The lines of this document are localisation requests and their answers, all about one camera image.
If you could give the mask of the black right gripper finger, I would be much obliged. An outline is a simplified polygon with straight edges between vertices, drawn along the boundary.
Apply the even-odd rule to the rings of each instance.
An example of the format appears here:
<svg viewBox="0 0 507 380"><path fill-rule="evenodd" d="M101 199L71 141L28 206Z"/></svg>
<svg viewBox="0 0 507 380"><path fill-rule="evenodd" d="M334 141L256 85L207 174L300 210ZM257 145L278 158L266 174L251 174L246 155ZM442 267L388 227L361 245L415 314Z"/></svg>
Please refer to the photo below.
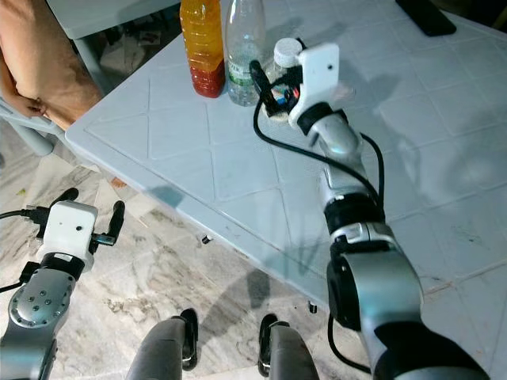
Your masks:
<svg viewBox="0 0 507 380"><path fill-rule="evenodd" d="M268 79L267 73L258 61L250 62L250 75L253 79L254 87L256 87L258 98L275 99L274 84Z"/></svg>

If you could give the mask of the small white-capped bottle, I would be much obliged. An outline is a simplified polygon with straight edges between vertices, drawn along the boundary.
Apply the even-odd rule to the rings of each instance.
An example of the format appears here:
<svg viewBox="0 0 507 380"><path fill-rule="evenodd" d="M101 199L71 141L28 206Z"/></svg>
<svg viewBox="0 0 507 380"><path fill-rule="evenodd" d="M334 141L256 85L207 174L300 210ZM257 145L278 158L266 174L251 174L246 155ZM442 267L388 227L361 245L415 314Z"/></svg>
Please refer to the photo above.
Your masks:
<svg viewBox="0 0 507 380"><path fill-rule="evenodd" d="M283 37L278 40L274 47L274 57L269 60L265 66L265 75L267 75L269 82L275 83L282 78L289 69L296 67L299 62L297 55L301 53L303 46L300 40L294 37ZM272 94L276 102L280 105L286 104L284 92L290 90L290 86L284 83L276 83L272 87Z"/></svg>

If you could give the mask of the clear green-label water bottle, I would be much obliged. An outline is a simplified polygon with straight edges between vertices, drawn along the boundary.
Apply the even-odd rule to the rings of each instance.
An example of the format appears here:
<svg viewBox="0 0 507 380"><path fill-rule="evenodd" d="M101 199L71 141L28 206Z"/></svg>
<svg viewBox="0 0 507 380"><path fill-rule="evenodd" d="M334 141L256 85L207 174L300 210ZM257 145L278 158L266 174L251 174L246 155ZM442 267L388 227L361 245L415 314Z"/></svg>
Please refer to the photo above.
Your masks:
<svg viewBox="0 0 507 380"><path fill-rule="evenodd" d="M254 106L258 95L250 62L261 61L267 43L263 0L232 0L226 25L228 95L233 104Z"/></svg>

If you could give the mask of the orange juice bottle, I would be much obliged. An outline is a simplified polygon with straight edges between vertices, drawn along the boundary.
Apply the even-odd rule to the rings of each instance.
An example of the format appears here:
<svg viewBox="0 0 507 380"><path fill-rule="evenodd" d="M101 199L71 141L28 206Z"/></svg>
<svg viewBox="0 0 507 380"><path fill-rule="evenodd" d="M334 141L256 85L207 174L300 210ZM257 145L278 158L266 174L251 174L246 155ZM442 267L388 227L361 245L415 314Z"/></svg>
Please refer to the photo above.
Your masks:
<svg viewBox="0 0 507 380"><path fill-rule="evenodd" d="M193 89L217 98L225 83L220 0L181 0L180 21Z"/></svg>

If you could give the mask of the grey plastic chair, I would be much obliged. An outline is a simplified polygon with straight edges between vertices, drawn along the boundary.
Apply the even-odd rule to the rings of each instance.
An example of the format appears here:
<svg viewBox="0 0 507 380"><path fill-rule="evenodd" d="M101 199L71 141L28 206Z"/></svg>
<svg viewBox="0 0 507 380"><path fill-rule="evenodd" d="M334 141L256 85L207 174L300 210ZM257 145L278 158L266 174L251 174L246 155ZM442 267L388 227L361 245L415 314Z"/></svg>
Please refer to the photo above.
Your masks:
<svg viewBox="0 0 507 380"><path fill-rule="evenodd" d="M61 143L65 142L64 131L58 124L53 123L46 116L23 116L3 99L1 99L0 117L10 124L36 155L46 156L54 150L54 143L48 141L44 134L55 136Z"/></svg>

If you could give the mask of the white plastic folding table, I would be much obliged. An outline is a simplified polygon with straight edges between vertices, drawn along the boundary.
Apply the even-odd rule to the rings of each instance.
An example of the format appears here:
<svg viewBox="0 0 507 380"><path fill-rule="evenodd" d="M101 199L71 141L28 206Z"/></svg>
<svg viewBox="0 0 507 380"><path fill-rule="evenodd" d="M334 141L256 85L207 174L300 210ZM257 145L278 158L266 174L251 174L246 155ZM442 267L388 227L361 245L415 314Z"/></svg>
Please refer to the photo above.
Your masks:
<svg viewBox="0 0 507 380"><path fill-rule="evenodd" d="M385 161L385 214L441 306L496 325L507 311L507 35L459 16L425 36L395 0L265 0L269 37L340 46L337 102ZM253 109L193 91L182 40L72 127L71 145L327 298L322 167L261 141Z"/></svg>

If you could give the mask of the grey robot left leg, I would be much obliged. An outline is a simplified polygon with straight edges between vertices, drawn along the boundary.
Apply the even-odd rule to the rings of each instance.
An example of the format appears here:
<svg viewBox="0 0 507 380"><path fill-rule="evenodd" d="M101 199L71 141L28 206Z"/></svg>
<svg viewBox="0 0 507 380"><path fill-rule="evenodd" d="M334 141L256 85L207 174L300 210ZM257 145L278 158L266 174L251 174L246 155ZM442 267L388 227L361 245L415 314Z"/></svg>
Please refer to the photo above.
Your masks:
<svg viewBox="0 0 507 380"><path fill-rule="evenodd" d="M189 308L157 323L144 337L126 380L181 380L198 363L198 314Z"/></svg>

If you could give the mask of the grey robot leg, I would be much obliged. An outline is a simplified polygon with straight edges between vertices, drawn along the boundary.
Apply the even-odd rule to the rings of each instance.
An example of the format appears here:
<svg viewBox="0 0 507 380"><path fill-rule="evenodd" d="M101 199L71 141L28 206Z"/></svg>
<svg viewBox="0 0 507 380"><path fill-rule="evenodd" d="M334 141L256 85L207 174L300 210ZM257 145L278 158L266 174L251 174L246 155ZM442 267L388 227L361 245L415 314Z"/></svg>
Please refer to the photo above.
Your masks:
<svg viewBox="0 0 507 380"><path fill-rule="evenodd" d="M261 319L257 369L269 380L319 380L307 344L296 329L274 313Z"/></svg>
<svg viewBox="0 0 507 380"><path fill-rule="evenodd" d="M126 380L181 380L198 363L198 314L189 308L157 323L144 337Z"/></svg>

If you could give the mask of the person bare leg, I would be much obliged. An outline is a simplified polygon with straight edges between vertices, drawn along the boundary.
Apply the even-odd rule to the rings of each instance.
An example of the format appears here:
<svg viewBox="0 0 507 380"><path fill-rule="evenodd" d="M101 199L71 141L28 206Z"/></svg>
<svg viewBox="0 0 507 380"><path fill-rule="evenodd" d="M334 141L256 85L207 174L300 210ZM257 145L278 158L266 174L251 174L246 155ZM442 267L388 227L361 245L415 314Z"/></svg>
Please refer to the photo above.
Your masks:
<svg viewBox="0 0 507 380"><path fill-rule="evenodd" d="M101 100L46 0L0 0L0 94L63 131Z"/></svg>

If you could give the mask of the flat black phone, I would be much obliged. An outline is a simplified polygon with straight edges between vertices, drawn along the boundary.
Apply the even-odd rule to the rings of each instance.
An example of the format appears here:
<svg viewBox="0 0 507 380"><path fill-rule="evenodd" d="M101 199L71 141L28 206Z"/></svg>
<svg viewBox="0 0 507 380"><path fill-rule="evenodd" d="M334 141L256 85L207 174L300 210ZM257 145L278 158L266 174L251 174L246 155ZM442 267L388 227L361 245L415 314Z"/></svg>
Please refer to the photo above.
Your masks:
<svg viewBox="0 0 507 380"><path fill-rule="evenodd" d="M425 36L448 36L457 27L430 0L395 0Z"/></svg>

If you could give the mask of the small white side table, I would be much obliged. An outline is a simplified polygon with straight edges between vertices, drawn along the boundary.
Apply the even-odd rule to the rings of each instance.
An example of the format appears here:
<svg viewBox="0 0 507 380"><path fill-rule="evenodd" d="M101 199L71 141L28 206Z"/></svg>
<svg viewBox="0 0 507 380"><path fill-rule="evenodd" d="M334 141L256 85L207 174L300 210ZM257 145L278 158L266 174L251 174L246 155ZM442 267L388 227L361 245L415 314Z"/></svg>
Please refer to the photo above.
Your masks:
<svg viewBox="0 0 507 380"><path fill-rule="evenodd" d="M74 46L86 66L87 72L97 83L102 94L108 94L113 86L106 79L99 65L99 51L90 47L86 37L102 30L143 16L166 14L181 0L46 0L65 35Z"/></svg>

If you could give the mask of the grey robot right leg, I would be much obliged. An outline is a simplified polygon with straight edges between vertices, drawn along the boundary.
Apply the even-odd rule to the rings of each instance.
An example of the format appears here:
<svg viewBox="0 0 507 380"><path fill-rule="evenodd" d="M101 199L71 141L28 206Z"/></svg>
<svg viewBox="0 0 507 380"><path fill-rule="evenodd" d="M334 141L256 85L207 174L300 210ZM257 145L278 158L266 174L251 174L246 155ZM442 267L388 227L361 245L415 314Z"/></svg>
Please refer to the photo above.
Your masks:
<svg viewBox="0 0 507 380"><path fill-rule="evenodd" d="M269 380L319 380L307 344L296 329L274 313L261 319L257 369Z"/></svg>

